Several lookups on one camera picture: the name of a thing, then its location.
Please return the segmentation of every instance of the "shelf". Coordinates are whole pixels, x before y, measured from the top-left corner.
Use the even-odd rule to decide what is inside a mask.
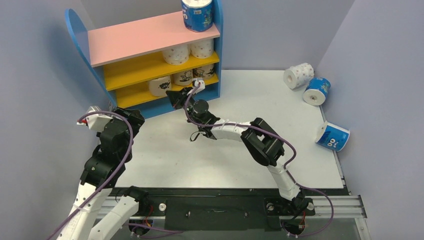
[[[215,24],[203,32],[188,30],[182,11],[107,26],[88,31],[90,64],[98,67],[219,36]]]
[[[105,65],[104,85],[111,91],[219,61],[217,53],[214,52],[208,58],[196,58],[190,55],[186,63],[171,65],[164,60],[162,52],[154,52]]]
[[[214,84],[218,82],[218,77],[216,74],[213,75],[211,79],[205,80],[206,85]],[[180,91],[185,88],[184,86],[178,86],[172,84],[173,91]],[[147,82],[141,82],[130,87],[124,87],[117,89],[116,91],[116,100],[117,105],[120,108],[128,108],[138,104],[143,104],[152,100],[164,98],[164,96],[153,96],[149,92],[149,87]]]

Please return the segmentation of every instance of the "pink shelf top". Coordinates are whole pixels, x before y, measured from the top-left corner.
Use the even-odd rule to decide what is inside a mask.
[[[203,32],[188,30],[183,13],[173,12],[88,31],[90,63],[97,67],[219,36],[215,25]]]

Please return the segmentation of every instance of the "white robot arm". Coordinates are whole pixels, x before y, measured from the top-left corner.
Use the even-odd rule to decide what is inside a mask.
[[[193,79],[193,86],[204,86],[201,78]],[[283,143],[274,137],[264,135],[248,126],[255,126],[267,132],[277,133],[261,118],[251,122],[232,122],[214,116],[209,112],[209,105],[204,100],[195,101],[188,99],[194,89],[185,87],[181,91],[167,91],[166,94],[175,109],[183,108],[188,101],[188,115],[194,121],[200,134],[207,138],[218,140],[228,139],[243,142],[250,154],[259,164],[266,166],[274,178],[279,194],[288,201],[298,196],[300,187],[290,178],[287,170],[283,167],[284,158]]]
[[[97,106],[91,106],[87,113],[100,111]],[[127,118],[131,124],[135,136],[144,123],[144,118],[139,111],[129,111],[116,108],[115,113]],[[129,145],[128,126],[120,119],[104,114],[93,114],[86,117],[78,125],[88,126],[90,130],[97,132],[100,144],[94,150],[91,158],[85,163],[84,171],[80,177],[78,192],[69,214],[75,210],[79,212],[74,215],[59,233],[58,240],[109,240],[117,230],[132,215],[143,211],[148,205],[147,193],[137,187],[130,187],[124,192],[119,203],[93,227],[103,202],[111,193],[119,176],[125,167],[109,181],[105,188],[97,193],[89,202],[80,208],[96,189],[105,183],[111,173],[116,170],[120,161],[128,162],[127,159],[119,159],[123,156]]]

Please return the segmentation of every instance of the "cable tie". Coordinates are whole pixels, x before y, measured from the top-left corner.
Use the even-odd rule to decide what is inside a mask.
[[[228,123],[229,121],[230,121],[229,119],[225,119],[225,120],[224,120],[224,122],[222,123],[222,129],[221,129],[221,130],[223,130],[223,129],[224,129],[225,124],[226,124],[226,123]]]
[[[84,209],[84,208],[81,208],[80,206],[78,206],[78,205],[76,205],[76,204],[73,204],[73,206],[76,208],[76,209],[78,209],[80,212],[87,212],[88,210],[86,210],[86,209]]]

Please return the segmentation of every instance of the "light purple wall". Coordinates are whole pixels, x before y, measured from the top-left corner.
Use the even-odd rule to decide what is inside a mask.
[[[76,126],[107,98],[69,37],[79,0],[0,3],[0,239],[42,240],[69,213],[95,133]]]
[[[354,0],[221,0],[224,69],[316,67]],[[181,10],[181,0],[81,0],[96,28]]]
[[[324,111],[350,128],[339,153],[373,240],[424,238],[424,1],[356,0],[318,66]]]

